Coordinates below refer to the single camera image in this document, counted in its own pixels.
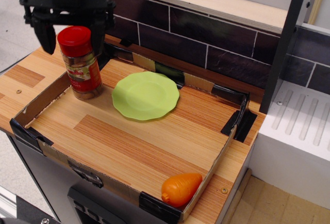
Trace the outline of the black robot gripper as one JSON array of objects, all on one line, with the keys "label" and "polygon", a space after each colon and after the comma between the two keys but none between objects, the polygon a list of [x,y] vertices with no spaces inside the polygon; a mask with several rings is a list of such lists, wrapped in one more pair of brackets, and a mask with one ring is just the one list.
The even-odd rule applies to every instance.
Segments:
[{"label": "black robot gripper", "polygon": [[103,51],[105,31],[114,26],[115,3],[110,0],[19,0],[24,6],[25,23],[34,28],[45,52],[56,48],[54,25],[86,26],[91,30],[95,55]]}]

